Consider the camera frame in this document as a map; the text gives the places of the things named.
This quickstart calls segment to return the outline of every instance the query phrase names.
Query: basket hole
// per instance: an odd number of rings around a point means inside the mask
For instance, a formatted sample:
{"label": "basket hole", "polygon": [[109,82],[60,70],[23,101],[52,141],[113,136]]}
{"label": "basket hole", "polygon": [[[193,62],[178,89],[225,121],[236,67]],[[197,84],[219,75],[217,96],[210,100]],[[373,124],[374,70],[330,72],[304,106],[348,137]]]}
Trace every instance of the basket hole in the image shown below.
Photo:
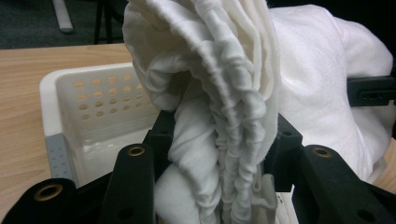
{"label": "basket hole", "polygon": [[98,102],[95,103],[95,106],[96,106],[96,107],[101,107],[102,105],[103,105],[103,102],[100,102],[100,101],[98,101]]}
{"label": "basket hole", "polygon": [[86,110],[86,109],[88,109],[88,106],[87,106],[87,105],[80,105],[80,106],[78,107],[78,109],[80,109],[80,110]]}
{"label": "basket hole", "polygon": [[142,84],[138,84],[138,85],[136,86],[136,89],[139,90],[139,91],[143,90]]}
{"label": "basket hole", "polygon": [[96,113],[96,117],[102,117],[105,113],[103,111],[99,111]]}
{"label": "basket hole", "polygon": [[93,92],[93,96],[94,97],[102,97],[103,96],[103,92],[102,91],[94,91]]}
{"label": "basket hole", "polygon": [[124,86],[124,88],[122,90],[126,93],[126,92],[130,92],[131,89],[132,88],[130,86]]}
{"label": "basket hole", "polygon": [[116,104],[118,101],[119,101],[119,100],[117,100],[117,99],[111,99],[111,100],[110,100],[110,104],[111,104],[111,105],[114,105],[114,104]]}
{"label": "basket hole", "polygon": [[110,90],[108,90],[108,93],[111,95],[115,95],[117,94],[117,92],[119,92],[116,88],[111,88]]}
{"label": "basket hole", "polygon": [[132,76],[131,76],[131,75],[125,75],[125,76],[123,77],[123,79],[124,79],[124,81],[129,81],[129,80],[132,79]]}
{"label": "basket hole", "polygon": [[76,88],[81,88],[85,86],[85,83],[83,81],[75,81],[74,86]]}
{"label": "basket hole", "polygon": [[83,115],[83,116],[81,116],[81,118],[82,118],[82,119],[89,119],[90,116],[89,116],[89,115]]}
{"label": "basket hole", "polygon": [[91,83],[92,83],[93,86],[99,86],[99,85],[102,84],[102,80],[99,79],[99,78],[95,78],[95,79],[92,80]]}
{"label": "basket hole", "polygon": [[109,77],[109,78],[107,79],[107,81],[108,81],[109,83],[116,83],[118,80],[119,80],[119,79],[116,78],[116,77]]}
{"label": "basket hole", "polygon": [[87,99],[87,94],[85,94],[85,93],[80,93],[80,94],[77,95],[77,98],[78,98],[79,100],[86,100],[86,99]]}

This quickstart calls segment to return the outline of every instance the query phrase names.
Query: white towel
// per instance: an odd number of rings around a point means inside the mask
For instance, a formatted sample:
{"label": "white towel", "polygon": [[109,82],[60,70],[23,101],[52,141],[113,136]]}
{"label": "white towel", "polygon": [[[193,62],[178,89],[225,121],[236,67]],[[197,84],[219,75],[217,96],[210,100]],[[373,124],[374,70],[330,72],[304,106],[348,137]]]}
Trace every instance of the white towel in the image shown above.
{"label": "white towel", "polygon": [[[367,29],[324,8],[130,0],[123,32],[152,102],[177,109],[173,165],[155,187],[165,223],[273,223],[271,176],[257,164],[278,112],[305,145],[334,148],[362,179],[388,147],[394,109],[351,110],[346,82],[388,75],[392,57]],[[278,197],[276,221],[295,223],[289,195]]]}

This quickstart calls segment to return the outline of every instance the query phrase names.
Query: perforated basket side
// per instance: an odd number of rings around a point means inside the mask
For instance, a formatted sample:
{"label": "perforated basket side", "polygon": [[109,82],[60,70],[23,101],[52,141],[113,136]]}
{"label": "perforated basket side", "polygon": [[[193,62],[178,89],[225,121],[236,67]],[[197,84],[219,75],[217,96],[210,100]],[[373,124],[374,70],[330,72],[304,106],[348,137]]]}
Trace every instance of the perforated basket side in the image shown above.
{"label": "perforated basket side", "polygon": [[49,147],[64,147],[63,172],[81,185],[108,172],[123,145],[141,142],[159,113],[131,63],[56,71],[40,92],[49,159]]}

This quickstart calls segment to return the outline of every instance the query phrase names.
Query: twisted white fabric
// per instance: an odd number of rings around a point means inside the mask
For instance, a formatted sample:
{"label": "twisted white fabric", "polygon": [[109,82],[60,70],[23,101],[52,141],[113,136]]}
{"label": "twisted white fabric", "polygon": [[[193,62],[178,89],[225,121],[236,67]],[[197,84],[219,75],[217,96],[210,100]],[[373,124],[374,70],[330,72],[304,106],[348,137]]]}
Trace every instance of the twisted white fabric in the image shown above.
{"label": "twisted white fabric", "polygon": [[334,148],[362,179],[388,147],[394,109],[351,110],[346,82],[387,75],[392,57],[324,8],[130,0],[123,32],[152,102],[177,110],[173,164],[155,186],[165,223],[295,223],[288,194],[275,218],[272,177],[257,169],[278,112],[305,145]]}

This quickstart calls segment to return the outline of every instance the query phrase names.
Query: fabric fold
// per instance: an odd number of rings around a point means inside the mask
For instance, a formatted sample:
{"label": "fabric fold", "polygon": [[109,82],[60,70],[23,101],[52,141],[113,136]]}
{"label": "fabric fold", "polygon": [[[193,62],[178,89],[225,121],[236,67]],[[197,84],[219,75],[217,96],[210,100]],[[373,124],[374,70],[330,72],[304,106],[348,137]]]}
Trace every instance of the fabric fold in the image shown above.
{"label": "fabric fold", "polygon": [[177,111],[173,164],[155,187],[165,223],[295,223],[290,195],[277,200],[259,165],[278,113],[363,180],[388,148],[395,109],[351,109],[346,82],[388,75],[392,56],[325,8],[130,0],[123,33],[152,103]]}

